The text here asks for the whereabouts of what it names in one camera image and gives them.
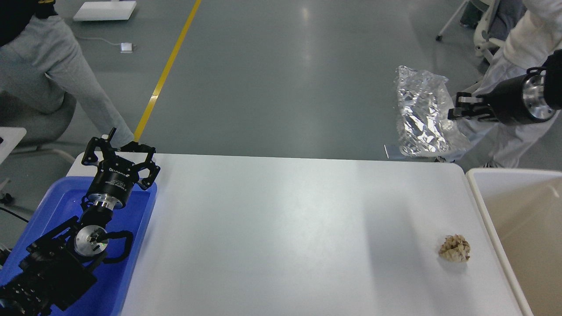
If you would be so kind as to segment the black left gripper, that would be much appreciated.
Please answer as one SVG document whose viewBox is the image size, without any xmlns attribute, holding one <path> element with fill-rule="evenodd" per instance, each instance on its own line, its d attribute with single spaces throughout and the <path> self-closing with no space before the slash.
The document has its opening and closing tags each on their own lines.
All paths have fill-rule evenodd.
<svg viewBox="0 0 562 316">
<path fill-rule="evenodd" d="M 143 190 L 147 190 L 154 184 L 160 172 L 160 166 L 152 160 L 156 148 L 135 141 L 120 147 L 119 151 L 146 153 L 144 162 L 135 164 L 126 159 L 118 159 L 116 148 L 111 145 L 116 130 L 116 128 L 112 128 L 107 138 L 92 137 L 90 139 L 83 154 L 82 165 L 97 166 L 97 173 L 87 190 L 86 199 L 95 202 L 106 198 L 114 204 L 114 209 L 121 209 L 126 206 L 135 184 L 138 184 Z M 97 149 L 102 153 L 103 160 L 100 160 L 95 154 Z M 145 178 L 139 176 L 139 172 L 143 170 L 149 171 Z"/>
</svg>

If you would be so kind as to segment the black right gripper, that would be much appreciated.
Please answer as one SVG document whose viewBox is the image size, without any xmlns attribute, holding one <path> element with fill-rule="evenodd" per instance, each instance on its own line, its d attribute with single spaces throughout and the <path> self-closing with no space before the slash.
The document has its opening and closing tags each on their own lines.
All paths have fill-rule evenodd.
<svg viewBox="0 0 562 316">
<path fill-rule="evenodd" d="M 529 72 L 501 82 L 483 97 L 457 92 L 455 108 L 448 110 L 447 119 L 528 125 L 547 122 L 558 110 L 558 72 Z"/>
</svg>

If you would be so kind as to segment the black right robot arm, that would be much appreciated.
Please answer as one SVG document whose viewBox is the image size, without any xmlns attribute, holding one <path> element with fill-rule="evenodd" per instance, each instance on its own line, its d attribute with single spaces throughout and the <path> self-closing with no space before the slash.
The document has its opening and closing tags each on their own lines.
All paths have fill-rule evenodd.
<svg viewBox="0 0 562 316">
<path fill-rule="evenodd" d="M 561 50 L 540 67 L 504 80 L 486 94 L 458 92 L 448 120 L 499 122 L 506 126 L 538 124 L 551 120 L 562 107 Z"/>
</svg>

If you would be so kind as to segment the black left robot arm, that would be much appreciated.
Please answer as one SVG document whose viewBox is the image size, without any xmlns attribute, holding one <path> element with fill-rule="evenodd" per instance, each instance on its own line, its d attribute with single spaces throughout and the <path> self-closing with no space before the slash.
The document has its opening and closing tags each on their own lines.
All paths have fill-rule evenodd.
<svg viewBox="0 0 562 316">
<path fill-rule="evenodd" d="M 3 316 L 48 316 L 51 306 L 66 310 L 97 281 L 93 271 L 100 264 L 127 259 L 134 243 L 128 230 L 108 232 L 114 210 L 126 206 L 133 188 L 149 189 L 160 166 L 153 161 L 156 148 L 134 142 L 128 152 L 146 153 L 143 162 L 118 156 L 111 145 L 116 128 L 107 138 L 93 137 L 83 154 L 83 165 L 97 173 L 84 194 L 81 216 L 73 216 L 27 247 L 20 274 L 1 286 Z"/>
</svg>

